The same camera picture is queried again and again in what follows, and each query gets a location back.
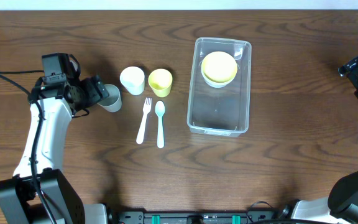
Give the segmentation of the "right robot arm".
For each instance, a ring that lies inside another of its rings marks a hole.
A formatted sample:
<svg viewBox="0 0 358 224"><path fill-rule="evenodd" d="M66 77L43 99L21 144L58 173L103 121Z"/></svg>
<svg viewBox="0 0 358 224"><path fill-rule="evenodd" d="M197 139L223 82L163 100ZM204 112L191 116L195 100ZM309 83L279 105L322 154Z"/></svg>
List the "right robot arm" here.
<svg viewBox="0 0 358 224"><path fill-rule="evenodd" d="M358 100L358 56L338 68L356 89ZM285 207L278 220L287 223L358 223L358 171L339 179L328 197L299 200Z"/></svg>

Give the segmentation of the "white plastic cup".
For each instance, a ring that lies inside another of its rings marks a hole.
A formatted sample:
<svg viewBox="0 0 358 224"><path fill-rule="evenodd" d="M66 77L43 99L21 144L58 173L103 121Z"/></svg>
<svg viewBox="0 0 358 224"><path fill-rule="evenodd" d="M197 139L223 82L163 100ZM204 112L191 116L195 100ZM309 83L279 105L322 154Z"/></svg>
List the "white plastic cup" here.
<svg viewBox="0 0 358 224"><path fill-rule="evenodd" d="M145 88L145 73L139 67L127 67L120 74L120 82L132 95L140 95Z"/></svg>

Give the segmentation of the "yellow plastic bowl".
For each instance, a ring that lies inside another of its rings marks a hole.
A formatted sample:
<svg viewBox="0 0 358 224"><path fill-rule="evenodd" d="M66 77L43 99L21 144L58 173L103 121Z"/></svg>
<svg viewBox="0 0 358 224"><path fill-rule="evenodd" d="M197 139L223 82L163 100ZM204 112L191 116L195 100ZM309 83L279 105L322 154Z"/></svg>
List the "yellow plastic bowl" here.
<svg viewBox="0 0 358 224"><path fill-rule="evenodd" d="M237 75L238 67L234 57L226 52L211 52L203 59L201 71L212 82L226 83Z"/></svg>

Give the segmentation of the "yellow plastic cup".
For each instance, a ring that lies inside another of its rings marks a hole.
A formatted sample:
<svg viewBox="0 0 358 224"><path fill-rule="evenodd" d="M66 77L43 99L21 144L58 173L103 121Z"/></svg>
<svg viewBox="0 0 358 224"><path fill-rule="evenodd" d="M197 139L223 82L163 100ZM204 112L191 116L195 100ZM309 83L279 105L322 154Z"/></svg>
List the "yellow plastic cup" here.
<svg viewBox="0 0 358 224"><path fill-rule="evenodd" d="M169 95L172 87L172 81L172 74L163 68L152 71L148 77L149 86L160 98L164 98Z"/></svg>

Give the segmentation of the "white plastic bowl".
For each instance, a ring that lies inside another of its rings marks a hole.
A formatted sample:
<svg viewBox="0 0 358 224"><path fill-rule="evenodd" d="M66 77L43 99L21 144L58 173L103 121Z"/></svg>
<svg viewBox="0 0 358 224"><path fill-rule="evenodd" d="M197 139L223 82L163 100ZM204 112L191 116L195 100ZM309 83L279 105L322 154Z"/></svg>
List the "white plastic bowl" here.
<svg viewBox="0 0 358 224"><path fill-rule="evenodd" d="M226 82L215 82L206 76L204 76L203 78L204 78L205 82L213 88L223 88L223 87L227 86L228 84L230 84L234 80L234 78L232 78Z"/></svg>

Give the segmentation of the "grey plastic cup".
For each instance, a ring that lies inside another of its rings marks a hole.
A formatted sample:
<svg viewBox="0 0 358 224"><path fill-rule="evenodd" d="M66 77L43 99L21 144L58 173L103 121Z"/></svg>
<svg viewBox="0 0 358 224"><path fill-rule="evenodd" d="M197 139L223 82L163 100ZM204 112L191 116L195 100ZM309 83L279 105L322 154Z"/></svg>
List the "grey plastic cup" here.
<svg viewBox="0 0 358 224"><path fill-rule="evenodd" d="M108 91L109 96L100 101L98 105L110 113L115 113L119 111L122 107L120 90L117 86L112 84L106 84L105 89Z"/></svg>

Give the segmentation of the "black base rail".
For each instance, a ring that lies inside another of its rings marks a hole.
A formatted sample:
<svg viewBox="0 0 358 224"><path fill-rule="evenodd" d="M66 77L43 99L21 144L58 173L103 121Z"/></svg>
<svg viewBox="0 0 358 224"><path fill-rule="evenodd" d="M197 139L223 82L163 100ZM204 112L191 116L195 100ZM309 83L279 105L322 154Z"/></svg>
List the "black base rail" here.
<svg viewBox="0 0 358 224"><path fill-rule="evenodd" d="M274 208L251 208L240 212L146 212L142 210L108 211L110 224L250 224L288 218L289 212Z"/></svg>

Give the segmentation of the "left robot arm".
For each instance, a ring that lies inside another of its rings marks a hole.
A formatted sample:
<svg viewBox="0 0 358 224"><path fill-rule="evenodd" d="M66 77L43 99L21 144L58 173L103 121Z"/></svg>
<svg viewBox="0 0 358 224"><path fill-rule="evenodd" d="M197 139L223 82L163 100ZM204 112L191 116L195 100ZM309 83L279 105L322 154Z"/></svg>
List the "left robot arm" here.
<svg viewBox="0 0 358 224"><path fill-rule="evenodd" d="M103 203L85 205L63 175L70 121L109 93L99 76L80 79L72 54L42 56L44 75L27 93L31 123L24 153L10 179L0 181L0 208L8 223L109 223Z"/></svg>

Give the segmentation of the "mint green plastic spoon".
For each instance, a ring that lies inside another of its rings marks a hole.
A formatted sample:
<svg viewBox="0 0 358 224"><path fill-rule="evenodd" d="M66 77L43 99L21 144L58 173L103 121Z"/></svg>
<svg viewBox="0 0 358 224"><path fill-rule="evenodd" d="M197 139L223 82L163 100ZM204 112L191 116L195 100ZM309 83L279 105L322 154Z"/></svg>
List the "mint green plastic spoon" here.
<svg viewBox="0 0 358 224"><path fill-rule="evenodd" d="M163 101L158 101L155 105L155 114L158 118L157 130L157 147L163 148L165 146L164 131L163 131L163 116L165 114L165 105Z"/></svg>

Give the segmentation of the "pink plastic fork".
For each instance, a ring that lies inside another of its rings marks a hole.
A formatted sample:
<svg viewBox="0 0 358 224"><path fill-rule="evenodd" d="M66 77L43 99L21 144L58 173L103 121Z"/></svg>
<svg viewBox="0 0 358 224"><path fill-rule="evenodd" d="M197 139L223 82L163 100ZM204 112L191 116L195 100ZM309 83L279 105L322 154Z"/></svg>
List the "pink plastic fork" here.
<svg viewBox="0 0 358 224"><path fill-rule="evenodd" d="M143 111L142 121L140 123L139 131L138 131L137 137L136 137L137 144L142 144L144 141L147 115L150 113L151 107L152 107L152 99L151 99L151 97L147 97L145 99L144 106L142 109L142 111Z"/></svg>

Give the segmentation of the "clear plastic container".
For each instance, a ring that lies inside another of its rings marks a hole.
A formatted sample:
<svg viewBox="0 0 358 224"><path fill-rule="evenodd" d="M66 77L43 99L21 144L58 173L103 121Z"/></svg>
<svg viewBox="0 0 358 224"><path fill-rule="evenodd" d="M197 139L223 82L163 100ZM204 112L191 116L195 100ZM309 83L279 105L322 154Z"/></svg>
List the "clear plastic container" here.
<svg viewBox="0 0 358 224"><path fill-rule="evenodd" d="M205 56L221 51L234 57L237 74L221 88L203 77ZM252 46L244 40L200 37L195 42L188 99L187 125L192 133L238 137L249 128Z"/></svg>

